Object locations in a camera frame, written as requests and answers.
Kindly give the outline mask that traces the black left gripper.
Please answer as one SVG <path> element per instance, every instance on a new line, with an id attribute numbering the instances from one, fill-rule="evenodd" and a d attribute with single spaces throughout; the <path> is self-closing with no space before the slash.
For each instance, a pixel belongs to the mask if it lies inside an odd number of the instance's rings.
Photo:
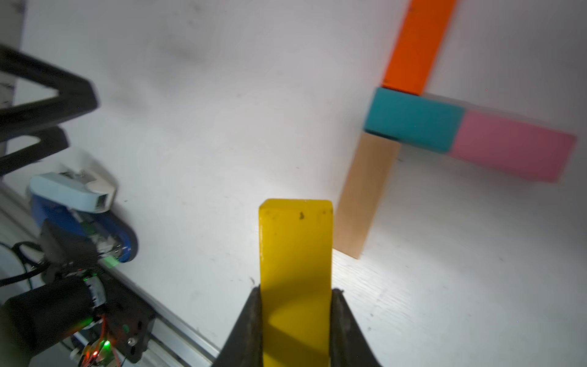
<path id="1" fill-rule="evenodd" d="M 99 103 L 88 79 L 4 45 L 1 71 L 57 91 L 49 99 L 1 111 L 2 142 L 21 136 L 38 139 L 34 145 L 1 157 L 1 176 L 5 176 L 67 149 L 69 142 L 59 124 L 93 112 Z"/>

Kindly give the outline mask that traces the small teal wooden block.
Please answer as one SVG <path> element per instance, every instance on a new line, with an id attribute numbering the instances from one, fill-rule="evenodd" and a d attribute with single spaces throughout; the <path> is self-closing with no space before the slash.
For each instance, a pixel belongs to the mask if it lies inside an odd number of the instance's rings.
<path id="1" fill-rule="evenodd" d="M 378 88 L 364 130 L 403 144 L 447 153 L 466 110 L 385 88 Z"/>

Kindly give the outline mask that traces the yellow wooden block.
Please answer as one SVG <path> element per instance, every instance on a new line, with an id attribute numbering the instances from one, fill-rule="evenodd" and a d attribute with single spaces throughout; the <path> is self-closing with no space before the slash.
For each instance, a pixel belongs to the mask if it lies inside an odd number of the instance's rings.
<path id="1" fill-rule="evenodd" d="M 268 199 L 258 224 L 263 363 L 328 366 L 333 205 Z"/>

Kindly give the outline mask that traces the orange wooden block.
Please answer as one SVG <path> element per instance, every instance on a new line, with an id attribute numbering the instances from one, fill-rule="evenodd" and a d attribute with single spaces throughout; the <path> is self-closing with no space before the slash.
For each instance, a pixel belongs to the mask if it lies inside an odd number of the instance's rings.
<path id="1" fill-rule="evenodd" d="M 382 86 L 420 96 L 433 69 L 456 0 L 412 0 Z"/>

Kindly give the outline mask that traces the pink wooden block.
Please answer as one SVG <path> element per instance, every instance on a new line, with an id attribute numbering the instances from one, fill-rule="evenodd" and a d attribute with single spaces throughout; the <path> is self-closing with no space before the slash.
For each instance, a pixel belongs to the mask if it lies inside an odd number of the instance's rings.
<path id="1" fill-rule="evenodd" d="M 576 136 L 477 111 L 462 120 L 449 155 L 535 182 L 562 176 Z"/>

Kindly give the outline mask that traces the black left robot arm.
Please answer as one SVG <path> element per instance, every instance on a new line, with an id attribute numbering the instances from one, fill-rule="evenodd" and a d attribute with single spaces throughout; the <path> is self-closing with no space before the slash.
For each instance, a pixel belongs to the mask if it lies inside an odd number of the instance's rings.
<path id="1" fill-rule="evenodd" d="M 87 79 L 11 47 L 1 47 L 1 70 L 57 92 L 48 99 L 2 109 L 2 142 L 21 136 L 38 139 L 1 158 L 1 174 L 6 175 L 68 148 L 59 125 L 93 112 L 98 100 Z M 35 356 L 90 324 L 94 308 L 91 292 L 79 278 L 9 298 L 1 307 L 1 364 L 29 365 Z"/>

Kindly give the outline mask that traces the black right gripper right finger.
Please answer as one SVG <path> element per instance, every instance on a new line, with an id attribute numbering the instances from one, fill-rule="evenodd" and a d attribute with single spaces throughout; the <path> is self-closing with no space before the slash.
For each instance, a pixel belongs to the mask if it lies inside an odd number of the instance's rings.
<path id="1" fill-rule="evenodd" d="M 381 366 L 371 351 L 343 291 L 333 289 L 330 311 L 330 365 Z"/>

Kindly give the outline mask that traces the natural wood block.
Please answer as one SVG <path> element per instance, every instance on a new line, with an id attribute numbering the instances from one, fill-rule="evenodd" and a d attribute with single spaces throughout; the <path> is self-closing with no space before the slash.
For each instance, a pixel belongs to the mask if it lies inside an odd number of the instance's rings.
<path id="1" fill-rule="evenodd" d="M 335 214 L 333 247 L 359 258 L 401 144 L 362 133 Z"/>

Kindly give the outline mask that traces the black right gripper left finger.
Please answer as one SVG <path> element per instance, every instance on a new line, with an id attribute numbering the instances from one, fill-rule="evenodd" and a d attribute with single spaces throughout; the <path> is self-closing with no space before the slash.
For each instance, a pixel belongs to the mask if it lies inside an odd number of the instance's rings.
<path id="1" fill-rule="evenodd" d="M 260 287 L 252 289 L 212 367 L 263 366 L 263 322 Z"/>

